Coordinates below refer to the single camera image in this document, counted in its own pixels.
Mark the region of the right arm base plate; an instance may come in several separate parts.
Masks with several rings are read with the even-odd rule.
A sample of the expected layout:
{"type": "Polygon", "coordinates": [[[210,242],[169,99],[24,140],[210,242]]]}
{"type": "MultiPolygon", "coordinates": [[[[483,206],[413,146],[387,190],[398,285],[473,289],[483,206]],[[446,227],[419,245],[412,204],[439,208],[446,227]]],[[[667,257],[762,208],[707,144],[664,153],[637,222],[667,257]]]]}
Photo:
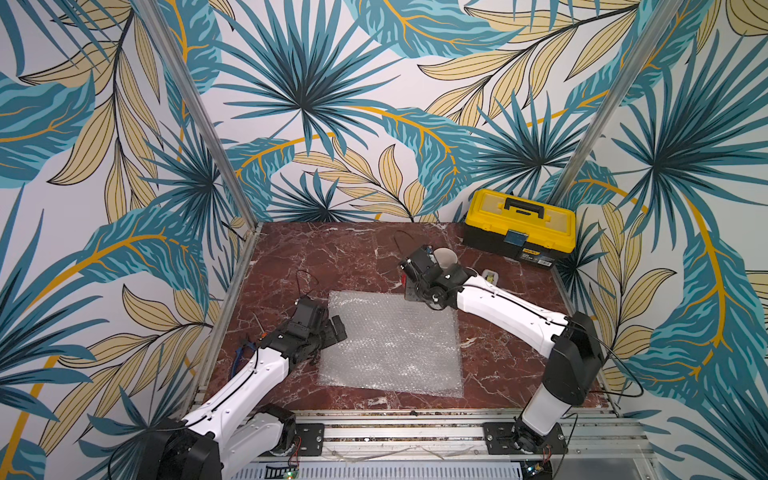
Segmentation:
{"type": "Polygon", "coordinates": [[[511,422],[486,422],[482,424],[483,440],[490,455],[542,455],[567,452],[566,436],[556,423],[546,435],[541,435],[523,424],[511,422]]]}

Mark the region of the clear bubble wrap sheet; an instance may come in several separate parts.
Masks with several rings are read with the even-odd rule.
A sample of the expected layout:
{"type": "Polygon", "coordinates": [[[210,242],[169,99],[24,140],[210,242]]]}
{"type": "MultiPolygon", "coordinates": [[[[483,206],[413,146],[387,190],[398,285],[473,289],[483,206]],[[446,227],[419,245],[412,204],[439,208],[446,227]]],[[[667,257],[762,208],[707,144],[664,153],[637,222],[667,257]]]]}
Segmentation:
{"type": "Polygon", "coordinates": [[[459,398],[463,395],[458,315],[401,295],[332,291],[329,313],[347,338],[320,355],[327,386],[459,398]]]}

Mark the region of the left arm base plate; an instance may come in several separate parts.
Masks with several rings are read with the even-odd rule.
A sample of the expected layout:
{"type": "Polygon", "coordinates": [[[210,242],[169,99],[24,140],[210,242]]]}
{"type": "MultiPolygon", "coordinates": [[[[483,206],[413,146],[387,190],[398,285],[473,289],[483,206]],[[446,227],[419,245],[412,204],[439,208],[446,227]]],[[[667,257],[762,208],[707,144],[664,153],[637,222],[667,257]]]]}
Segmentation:
{"type": "Polygon", "coordinates": [[[229,463],[236,460],[251,461],[259,456],[318,457],[324,445],[323,423],[285,423],[269,415],[257,415],[240,427],[229,440],[224,452],[229,463]]]}

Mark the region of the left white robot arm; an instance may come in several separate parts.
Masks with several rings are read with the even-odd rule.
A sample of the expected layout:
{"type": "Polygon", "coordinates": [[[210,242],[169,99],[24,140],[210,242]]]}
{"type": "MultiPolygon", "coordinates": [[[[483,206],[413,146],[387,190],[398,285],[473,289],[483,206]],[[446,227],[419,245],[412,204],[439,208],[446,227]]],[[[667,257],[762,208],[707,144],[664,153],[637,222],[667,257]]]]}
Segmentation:
{"type": "Polygon", "coordinates": [[[259,456],[294,459],[321,452],[322,430],[305,430],[293,412],[261,400],[300,364],[346,340],[337,315],[308,296],[256,345],[247,364],[203,405],[149,432],[140,479],[228,479],[259,456]]]}

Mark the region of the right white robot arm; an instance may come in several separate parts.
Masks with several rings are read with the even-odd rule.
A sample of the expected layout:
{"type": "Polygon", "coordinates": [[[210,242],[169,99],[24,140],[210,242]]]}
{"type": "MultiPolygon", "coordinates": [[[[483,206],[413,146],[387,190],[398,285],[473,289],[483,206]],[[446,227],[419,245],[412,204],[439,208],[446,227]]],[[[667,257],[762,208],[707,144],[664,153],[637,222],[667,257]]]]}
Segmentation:
{"type": "Polygon", "coordinates": [[[605,363],[589,316],[547,310],[503,290],[458,263],[443,267],[424,245],[400,262],[417,299],[480,317],[514,335],[546,359],[541,384],[516,423],[522,434],[545,437],[570,408],[583,404],[605,363]]]}

